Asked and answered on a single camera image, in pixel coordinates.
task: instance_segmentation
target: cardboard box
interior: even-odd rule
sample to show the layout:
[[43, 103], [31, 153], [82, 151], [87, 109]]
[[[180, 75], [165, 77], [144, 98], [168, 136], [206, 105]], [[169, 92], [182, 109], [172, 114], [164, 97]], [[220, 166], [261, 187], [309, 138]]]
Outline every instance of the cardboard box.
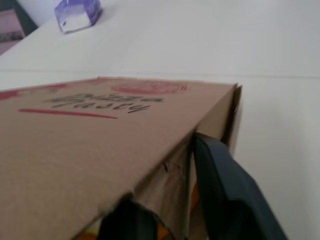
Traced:
[[183, 238], [191, 135], [228, 141], [239, 92], [115, 77], [0, 92], [0, 238], [70, 240], [124, 196]]

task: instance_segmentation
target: glass object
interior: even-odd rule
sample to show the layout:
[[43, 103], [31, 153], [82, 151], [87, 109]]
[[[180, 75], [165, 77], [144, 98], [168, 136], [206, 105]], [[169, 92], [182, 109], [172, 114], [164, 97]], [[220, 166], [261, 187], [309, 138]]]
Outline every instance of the glass object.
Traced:
[[101, 12], [100, 0], [62, 0], [54, 9], [64, 34], [95, 25]]

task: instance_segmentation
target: white table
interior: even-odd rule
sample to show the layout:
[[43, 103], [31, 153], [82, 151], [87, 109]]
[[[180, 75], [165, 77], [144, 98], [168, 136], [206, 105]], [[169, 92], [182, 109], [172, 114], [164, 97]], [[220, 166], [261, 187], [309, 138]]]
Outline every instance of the white table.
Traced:
[[243, 84], [235, 159], [291, 240], [320, 239], [320, 2], [121, 0], [95, 27], [52, 20], [0, 56], [0, 89], [96, 76]]

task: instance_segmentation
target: printed logo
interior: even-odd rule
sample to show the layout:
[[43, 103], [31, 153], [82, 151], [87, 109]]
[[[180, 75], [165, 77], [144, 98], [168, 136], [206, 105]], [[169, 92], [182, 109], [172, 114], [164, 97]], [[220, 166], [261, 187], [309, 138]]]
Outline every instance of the printed logo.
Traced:
[[179, 94], [187, 90], [187, 85], [182, 82], [140, 81], [122, 83], [112, 89], [127, 94]]

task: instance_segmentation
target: red line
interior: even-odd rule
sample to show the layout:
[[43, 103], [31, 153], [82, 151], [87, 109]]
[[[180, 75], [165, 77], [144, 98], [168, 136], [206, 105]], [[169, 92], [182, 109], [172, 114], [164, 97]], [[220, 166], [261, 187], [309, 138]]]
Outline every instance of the red line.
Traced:
[[27, 108], [27, 109], [19, 109], [19, 112], [34, 113], [34, 114], [60, 114], [60, 115], [96, 117], [96, 118], [105, 118], [105, 119], [117, 119], [117, 117], [115, 117], [115, 116], [107, 116], [107, 115], [84, 113], [84, 112], [74, 112], [74, 111], [56, 111], [56, 110], [30, 109], [30, 108]]

